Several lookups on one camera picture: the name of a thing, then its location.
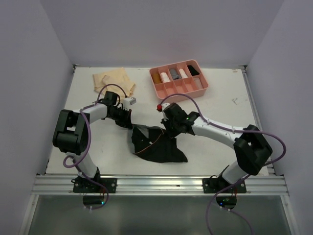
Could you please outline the black underwear orange trim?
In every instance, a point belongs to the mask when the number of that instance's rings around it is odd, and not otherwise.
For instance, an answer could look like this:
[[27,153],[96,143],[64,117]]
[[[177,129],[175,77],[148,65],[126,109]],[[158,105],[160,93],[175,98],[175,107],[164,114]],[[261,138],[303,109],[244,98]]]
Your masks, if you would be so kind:
[[158,126],[133,124],[127,132],[129,151],[137,157],[154,163],[186,163],[186,155],[178,149],[177,139]]

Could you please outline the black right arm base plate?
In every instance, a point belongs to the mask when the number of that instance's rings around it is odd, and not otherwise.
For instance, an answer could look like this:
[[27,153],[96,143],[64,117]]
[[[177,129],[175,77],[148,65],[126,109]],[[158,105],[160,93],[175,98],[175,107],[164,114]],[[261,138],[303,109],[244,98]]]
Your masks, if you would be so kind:
[[202,178],[202,188],[204,193],[217,193],[223,190],[222,193],[247,193],[245,182],[239,183],[230,187],[230,183],[219,176],[213,175],[209,178]]

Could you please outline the pink underwear cream waistband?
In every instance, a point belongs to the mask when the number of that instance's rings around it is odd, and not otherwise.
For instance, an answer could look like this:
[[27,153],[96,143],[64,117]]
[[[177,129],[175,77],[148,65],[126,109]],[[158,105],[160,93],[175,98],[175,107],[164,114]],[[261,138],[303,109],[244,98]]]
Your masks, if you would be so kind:
[[195,77],[194,78],[194,82],[195,82],[195,84],[196,84],[196,86],[197,86],[197,88],[200,90],[200,89],[203,89],[203,86],[202,86],[202,83],[201,83],[201,80],[200,80],[200,78],[199,77]]

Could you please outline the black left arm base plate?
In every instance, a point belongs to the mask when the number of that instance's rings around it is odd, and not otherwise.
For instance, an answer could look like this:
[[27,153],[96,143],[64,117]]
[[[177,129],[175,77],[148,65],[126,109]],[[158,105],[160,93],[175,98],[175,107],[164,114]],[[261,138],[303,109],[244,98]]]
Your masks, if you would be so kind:
[[73,183],[74,193],[115,193],[117,187],[117,179],[112,177],[102,178],[97,176],[88,180],[78,176],[72,179],[71,182]]

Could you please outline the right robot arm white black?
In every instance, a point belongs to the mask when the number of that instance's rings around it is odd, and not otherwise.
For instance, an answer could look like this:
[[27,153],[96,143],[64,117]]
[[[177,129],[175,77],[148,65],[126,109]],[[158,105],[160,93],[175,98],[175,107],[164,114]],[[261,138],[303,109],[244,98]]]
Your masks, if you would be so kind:
[[161,123],[172,137],[181,133],[207,137],[235,151],[236,161],[218,176],[218,187],[223,192],[231,191],[243,177],[257,175],[272,155],[271,146],[254,125],[232,127],[211,121],[200,112],[187,114],[176,103],[159,104],[157,110],[163,113]]

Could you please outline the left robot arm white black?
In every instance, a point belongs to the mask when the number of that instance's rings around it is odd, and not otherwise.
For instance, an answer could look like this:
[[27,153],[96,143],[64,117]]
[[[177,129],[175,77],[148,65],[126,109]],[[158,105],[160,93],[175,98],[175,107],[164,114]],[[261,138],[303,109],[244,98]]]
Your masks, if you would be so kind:
[[104,98],[98,98],[91,105],[79,110],[63,109],[59,113],[53,134],[53,146],[66,154],[63,160],[65,168],[75,168],[78,176],[85,178],[84,186],[90,192],[97,192],[102,186],[98,167],[93,163],[89,148],[91,146],[90,125],[107,118],[115,124],[131,129],[130,107],[136,103],[134,97],[128,96],[122,101],[114,92],[106,92]]

